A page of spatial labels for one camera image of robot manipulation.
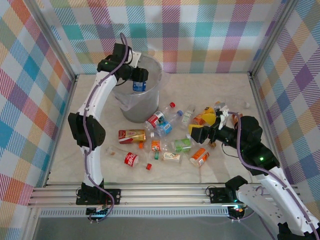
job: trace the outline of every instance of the colorful checkered fabric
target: colorful checkered fabric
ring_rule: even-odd
[[[288,180],[320,218],[320,0],[299,1],[256,83]]]
[[[42,183],[72,80],[23,0],[0,7],[0,239],[18,239]]]
[[[95,74],[123,32],[169,73],[247,72],[286,0],[38,0],[74,71]]]

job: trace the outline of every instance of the soda can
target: soda can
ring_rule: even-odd
[[[118,141],[120,144],[132,144],[146,141],[144,129],[119,130]]]

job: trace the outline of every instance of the bottle in bin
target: bottle in bin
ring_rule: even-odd
[[[154,129],[159,124],[163,124],[166,119],[170,118],[171,111],[176,107],[176,104],[174,102],[171,102],[169,106],[166,106],[162,111],[156,111],[154,114],[152,114],[151,117],[148,118],[144,122],[144,128],[150,133],[154,131]]]
[[[106,149],[106,155],[110,158],[115,158],[117,160],[123,161],[124,164],[134,168],[139,163],[139,156],[132,152],[128,152],[122,149],[119,149],[115,146],[110,146]],[[148,163],[146,169],[150,170],[152,165]]]
[[[165,123],[157,125],[154,132],[157,133],[160,138],[163,138],[180,122],[182,115],[183,112],[181,110],[177,111],[169,121],[165,121]]]

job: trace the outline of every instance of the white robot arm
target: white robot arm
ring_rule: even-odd
[[[226,112],[237,116],[235,129],[225,126]],[[237,149],[242,165],[261,182],[276,206],[253,191],[241,176],[226,182],[226,189],[233,193],[230,195],[252,208],[275,232],[279,232],[278,239],[318,240],[319,220],[299,199],[271,150],[261,143],[262,128],[258,121],[252,116],[240,117],[236,112],[229,112],[227,106],[217,109],[216,116],[212,126],[193,128],[191,137],[198,143],[203,143],[207,138],[211,143],[219,140]]]
[[[117,86],[120,78],[143,83],[149,75],[146,69],[137,67],[141,53],[131,50],[123,34],[121,40],[122,38],[125,44],[115,43],[112,55],[98,64],[98,73],[85,102],[77,113],[70,113],[68,116],[73,138],[81,149],[85,165],[84,180],[81,189],[77,191],[77,205],[111,204],[113,208],[114,204],[119,203],[115,196],[119,198],[120,189],[104,189],[100,150],[106,131],[99,123],[100,116],[110,92]]]

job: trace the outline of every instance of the red bottle cap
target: red bottle cap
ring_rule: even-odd
[[[150,170],[151,168],[152,168],[152,164],[148,163],[145,169]]]

